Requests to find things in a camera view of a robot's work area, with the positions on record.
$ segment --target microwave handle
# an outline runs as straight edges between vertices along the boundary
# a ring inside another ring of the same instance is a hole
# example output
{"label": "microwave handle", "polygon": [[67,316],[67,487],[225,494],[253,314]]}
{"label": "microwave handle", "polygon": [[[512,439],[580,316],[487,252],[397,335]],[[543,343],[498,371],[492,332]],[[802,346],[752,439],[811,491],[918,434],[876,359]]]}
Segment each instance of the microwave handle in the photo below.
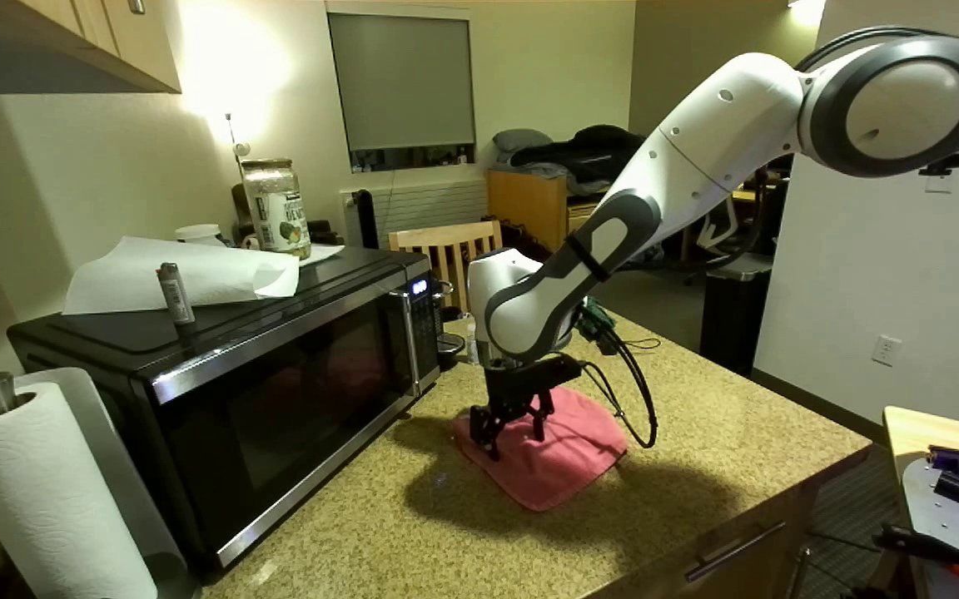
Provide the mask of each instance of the microwave handle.
{"label": "microwave handle", "polygon": [[403,327],[405,327],[405,353],[409,353],[409,385],[411,392],[418,392],[418,357],[415,357],[415,327],[411,327],[411,302],[409,302],[409,292],[391,292],[400,299],[400,309],[403,309]]}

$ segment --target cabinet handle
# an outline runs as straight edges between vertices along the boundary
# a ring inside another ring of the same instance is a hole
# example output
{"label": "cabinet handle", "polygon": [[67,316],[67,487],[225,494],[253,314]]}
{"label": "cabinet handle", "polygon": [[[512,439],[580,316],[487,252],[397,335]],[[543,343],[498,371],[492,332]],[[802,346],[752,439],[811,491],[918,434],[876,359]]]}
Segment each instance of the cabinet handle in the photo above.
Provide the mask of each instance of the cabinet handle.
{"label": "cabinet handle", "polygon": [[743,540],[738,545],[730,545],[727,553],[716,553],[713,558],[698,558],[698,567],[687,570],[682,579],[687,584],[708,579],[716,570],[721,570],[734,556],[750,553],[754,543],[777,537],[779,528],[784,528],[784,522],[777,522],[777,527]]}

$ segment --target paper towel roll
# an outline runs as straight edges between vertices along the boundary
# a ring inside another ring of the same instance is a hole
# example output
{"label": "paper towel roll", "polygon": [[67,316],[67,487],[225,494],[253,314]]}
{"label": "paper towel roll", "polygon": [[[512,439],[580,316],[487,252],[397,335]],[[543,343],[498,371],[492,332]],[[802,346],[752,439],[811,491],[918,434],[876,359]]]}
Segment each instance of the paper towel roll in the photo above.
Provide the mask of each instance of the paper towel roll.
{"label": "paper towel roll", "polygon": [[54,382],[0,414],[0,543],[36,597],[153,599],[156,585]]}

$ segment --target window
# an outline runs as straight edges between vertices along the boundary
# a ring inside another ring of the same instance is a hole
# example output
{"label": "window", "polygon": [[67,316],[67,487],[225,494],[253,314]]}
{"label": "window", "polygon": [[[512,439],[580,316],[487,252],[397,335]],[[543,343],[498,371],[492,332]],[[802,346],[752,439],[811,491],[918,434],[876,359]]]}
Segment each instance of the window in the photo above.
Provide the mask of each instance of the window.
{"label": "window", "polygon": [[469,20],[328,15],[351,170],[476,161]]}

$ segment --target floor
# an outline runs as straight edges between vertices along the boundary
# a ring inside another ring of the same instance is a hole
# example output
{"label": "floor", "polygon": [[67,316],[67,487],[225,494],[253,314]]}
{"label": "floor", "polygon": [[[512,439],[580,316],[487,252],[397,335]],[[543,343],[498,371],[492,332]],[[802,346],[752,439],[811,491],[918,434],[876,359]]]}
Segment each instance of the floor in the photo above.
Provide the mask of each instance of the floor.
{"label": "floor", "polygon": [[[701,272],[669,266],[619,270],[606,286],[591,289],[591,295],[613,314],[687,350],[698,350],[706,305]],[[872,537],[883,522],[902,522],[902,514],[884,451],[876,445],[863,466],[819,494],[800,599],[863,597],[879,567]]]}

